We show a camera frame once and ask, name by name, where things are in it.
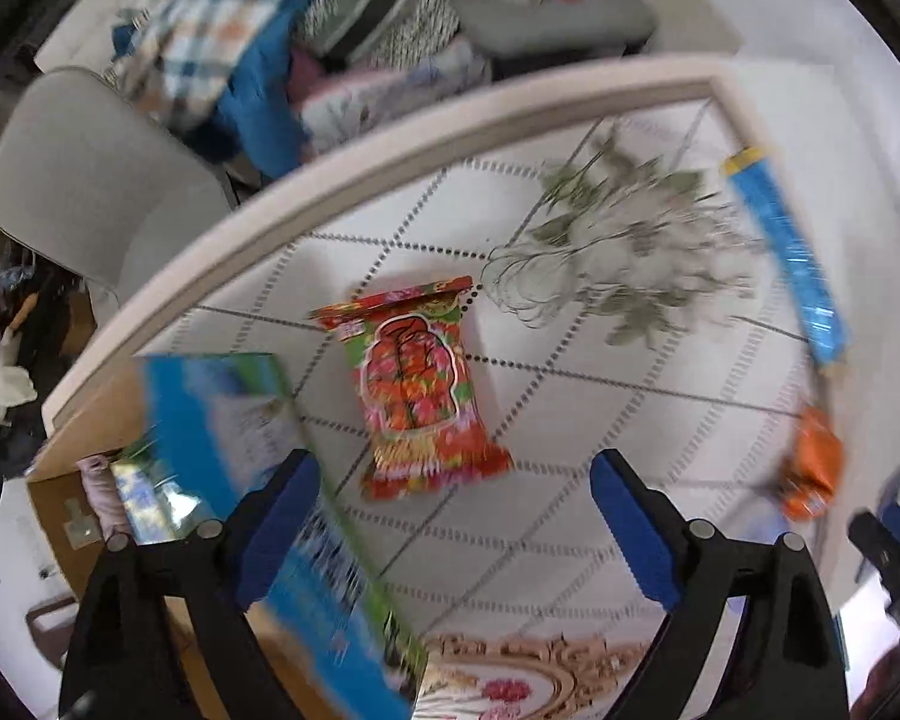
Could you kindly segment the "red snack packet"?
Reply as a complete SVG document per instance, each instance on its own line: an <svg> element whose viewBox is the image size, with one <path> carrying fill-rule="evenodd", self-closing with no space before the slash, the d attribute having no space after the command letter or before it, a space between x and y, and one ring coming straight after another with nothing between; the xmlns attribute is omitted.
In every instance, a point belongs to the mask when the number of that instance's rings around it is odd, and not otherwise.
<svg viewBox="0 0 900 720"><path fill-rule="evenodd" d="M372 458L367 499L436 493L510 472L487 432L461 343L470 277L325 305L310 318L344 348Z"/></svg>

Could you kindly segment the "grey cushioned chair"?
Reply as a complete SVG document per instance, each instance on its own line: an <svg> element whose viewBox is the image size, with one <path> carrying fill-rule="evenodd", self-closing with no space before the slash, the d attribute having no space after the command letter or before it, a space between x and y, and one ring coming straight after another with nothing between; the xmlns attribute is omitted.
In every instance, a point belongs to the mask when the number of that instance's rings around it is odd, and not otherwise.
<svg viewBox="0 0 900 720"><path fill-rule="evenodd" d="M500 76L597 55L637 54L656 30L642 0L450 0L461 32Z"/></svg>

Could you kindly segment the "blue yellow tissue pack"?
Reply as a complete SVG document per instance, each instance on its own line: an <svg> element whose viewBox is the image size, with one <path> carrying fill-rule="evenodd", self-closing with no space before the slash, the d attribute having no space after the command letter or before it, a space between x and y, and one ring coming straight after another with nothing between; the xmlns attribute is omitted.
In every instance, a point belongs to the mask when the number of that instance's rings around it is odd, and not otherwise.
<svg viewBox="0 0 900 720"><path fill-rule="evenodd" d="M265 353L146 356L155 456L226 522L237 605L341 718L408 718L427 655L329 495Z"/></svg>

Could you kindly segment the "long blue packet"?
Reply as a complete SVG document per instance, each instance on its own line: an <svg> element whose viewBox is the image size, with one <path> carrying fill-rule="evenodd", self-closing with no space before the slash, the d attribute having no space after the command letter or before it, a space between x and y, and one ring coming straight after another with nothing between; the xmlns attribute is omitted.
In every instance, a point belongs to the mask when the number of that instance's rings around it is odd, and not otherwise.
<svg viewBox="0 0 900 720"><path fill-rule="evenodd" d="M784 273L816 366L827 369L841 362L847 346L845 323L766 156L748 146L724 161L724 172Z"/></svg>

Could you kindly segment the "cardboard box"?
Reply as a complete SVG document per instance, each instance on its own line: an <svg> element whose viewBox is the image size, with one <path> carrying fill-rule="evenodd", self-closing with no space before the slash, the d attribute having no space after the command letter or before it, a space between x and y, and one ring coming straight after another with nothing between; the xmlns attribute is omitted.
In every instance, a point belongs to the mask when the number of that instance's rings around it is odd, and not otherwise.
<svg viewBox="0 0 900 720"><path fill-rule="evenodd" d="M77 410L66 418L53 419L55 432L38 452L27 475L38 523L50 541L63 577L77 596L86 593L103 541L94 539L80 546L66 525L79 514L86 514L100 527L100 516L107 510L84 486L79 463L128 447L144 433L145 417L142 361L131 358L80 395ZM247 619L283 688L305 717L338 717L340 714L318 686L302 645L284 629L271 606L258 601L250 606Z"/></svg>

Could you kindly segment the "floral pink bedding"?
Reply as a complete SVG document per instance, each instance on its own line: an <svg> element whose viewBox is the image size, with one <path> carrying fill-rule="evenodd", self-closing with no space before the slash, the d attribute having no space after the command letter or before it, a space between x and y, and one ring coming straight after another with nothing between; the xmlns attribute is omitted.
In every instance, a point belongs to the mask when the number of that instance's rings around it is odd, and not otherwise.
<svg viewBox="0 0 900 720"><path fill-rule="evenodd" d="M408 70L356 68L313 82L292 80L287 97L307 135L304 158L312 160L492 79L491 62L457 37Z"/></svg>

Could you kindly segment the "black white patterned clothing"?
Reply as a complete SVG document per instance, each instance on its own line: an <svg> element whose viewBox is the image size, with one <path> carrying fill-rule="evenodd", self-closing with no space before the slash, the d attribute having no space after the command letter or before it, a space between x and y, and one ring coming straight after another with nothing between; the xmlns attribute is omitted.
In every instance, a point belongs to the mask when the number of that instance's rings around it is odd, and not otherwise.
<svg viewBox="0 0 900 720"><path fill-rule="evenodd" d="M460 31L450 0L310 0L294 39L328 70L406 70Z"/></svg>

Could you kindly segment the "green wet wipes pack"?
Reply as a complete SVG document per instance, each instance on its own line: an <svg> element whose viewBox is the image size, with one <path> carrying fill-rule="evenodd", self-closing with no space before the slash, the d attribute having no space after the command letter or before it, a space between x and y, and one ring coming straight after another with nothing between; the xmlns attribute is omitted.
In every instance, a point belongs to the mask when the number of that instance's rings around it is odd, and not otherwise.
<svg viewBox="0 0 900 720"><path fill-rule="evenodd" d="M139 544L183 539L212 517L203 499L183 489L176 473L157 456L151 434L125 447L110 463L110 472Z"/></svg>

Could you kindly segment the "lilac cloth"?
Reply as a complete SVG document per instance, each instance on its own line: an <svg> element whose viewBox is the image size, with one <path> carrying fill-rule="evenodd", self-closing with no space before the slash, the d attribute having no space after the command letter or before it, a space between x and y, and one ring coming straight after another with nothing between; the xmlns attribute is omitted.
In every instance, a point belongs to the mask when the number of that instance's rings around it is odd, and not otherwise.
<svg viewBox="0 0 900 720"><path fill-rule="evenodd" d="M103 455L91 455L79 460L77 469L87 502L100 523L103 538L109 539L115 533L132 535L133 527L126 515L125 505L119 499L110 460Z"/></svg>

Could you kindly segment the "orange snack packet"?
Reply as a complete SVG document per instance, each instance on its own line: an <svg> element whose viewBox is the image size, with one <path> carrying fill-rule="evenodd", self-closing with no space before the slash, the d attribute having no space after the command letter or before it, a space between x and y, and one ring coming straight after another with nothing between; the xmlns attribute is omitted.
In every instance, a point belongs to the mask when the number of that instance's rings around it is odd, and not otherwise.
<svg viewBox="0 0 900 720"><path fill-rule="evenodd" d="M818 406L803 406L797 434L781 466L782 514L793 522L822 517L836 499L843 471L844 446L832 431L831 419Z"/></svg>

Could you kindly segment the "white plush goose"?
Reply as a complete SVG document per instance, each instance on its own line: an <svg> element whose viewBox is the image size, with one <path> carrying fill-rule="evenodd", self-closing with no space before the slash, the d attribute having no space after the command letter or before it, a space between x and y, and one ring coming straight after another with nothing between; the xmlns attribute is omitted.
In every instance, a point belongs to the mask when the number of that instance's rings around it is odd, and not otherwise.
<svg viewBox="0 0 900 720"><path fill-rule="evenodd" d="M25 405L37 398L37 390L29 372L17 364L22 328L25 319L32 314L38 302L38 294L30 294L11 323L4 328L0 338L0 429L7 411Z"/></svg>

